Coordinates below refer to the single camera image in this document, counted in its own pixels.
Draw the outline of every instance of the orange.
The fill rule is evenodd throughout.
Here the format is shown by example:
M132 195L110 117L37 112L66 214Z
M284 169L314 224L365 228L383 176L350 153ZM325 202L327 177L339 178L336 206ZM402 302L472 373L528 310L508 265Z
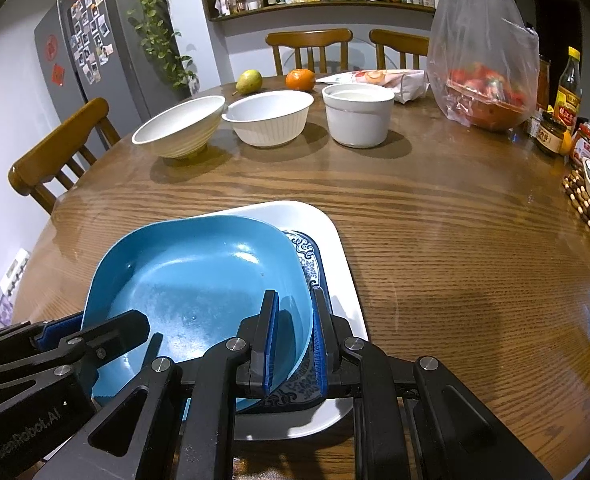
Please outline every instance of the orange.
M564 132L564 140L562 141L562 147L559 148L559 155L566 156L570 153L572 147L572 137L568 132Z
M291 90L309 92L315 86L315 73L307 68L297 68L288 72L286 86Z

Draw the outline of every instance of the round wooden table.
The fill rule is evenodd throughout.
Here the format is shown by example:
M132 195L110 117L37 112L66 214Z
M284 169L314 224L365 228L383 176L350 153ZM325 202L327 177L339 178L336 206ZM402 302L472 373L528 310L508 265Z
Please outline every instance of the round wooden table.
M233 91L203 94L232 102ZM590 453L590 234L562 191L568 168L523 134L447 120L431 97L395 104L382 146L346 148L314 93L303 133L280 148L222 124L204 152L171 164L123 139L56 206L15 320L83 309L101 257L142 225L307 202L337 226L371 340L399 358L437 356L562 478ZM351 479L352 418L234 451L240 479Z

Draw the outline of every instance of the chair backrest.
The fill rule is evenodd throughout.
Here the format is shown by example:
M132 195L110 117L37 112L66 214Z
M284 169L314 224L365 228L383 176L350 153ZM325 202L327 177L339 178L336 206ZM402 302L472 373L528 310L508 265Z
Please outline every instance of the chair backrest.
M348 42L352 40L352 31L348 28L328 28L327 30L306 30L292 32L272 32L266 35L266 43L272 47L277 75L284 75L281 67L280 46L295 50L295 67L302 68L300 48L308 51L308 69L315 71L313 47L319 47L319 71L328 72L326 66L326 47L340 43L339 68L348 70Z
M73 158L77 152L91 166L97 161L85 146L92 129L97 128L111 146L119 142L120 136L107 116L105 99L98 97L86 103L12 165L8 180L13 189L20 195L31 195L49 214L52 213L56 198L44 183L56 178L66 189L71 189L73 182L62 168L68 166L78 178L84 174Z
M377 69L386 68L384 47L399 52L399 68L406 68L406 54L412 54L412 67L419 70L419 56L428 56L428 38L374 28L368 35L377 50Z

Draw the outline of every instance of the soy sauce bottle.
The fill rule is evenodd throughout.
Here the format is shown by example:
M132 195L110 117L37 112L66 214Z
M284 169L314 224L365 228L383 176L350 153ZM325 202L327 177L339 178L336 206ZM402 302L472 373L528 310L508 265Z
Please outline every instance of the soy sauce bottle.
M553 114L566 125L566 130L572 135L579 106L582 102L582 83L580 80L579 61L581 54L572 46L568 47L568 64L559 78L559 88L555 100Z

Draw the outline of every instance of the hanging plant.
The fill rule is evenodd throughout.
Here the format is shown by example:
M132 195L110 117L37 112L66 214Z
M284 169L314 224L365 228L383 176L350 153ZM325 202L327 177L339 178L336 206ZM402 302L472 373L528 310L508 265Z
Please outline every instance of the hanging plant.
M188 86L197 76L187 67L192 64L190 56L180 56L172 32L166 0L139 0L141 10L130 9L128 22L139 34L140 44L148 57L163 70L173 88Z

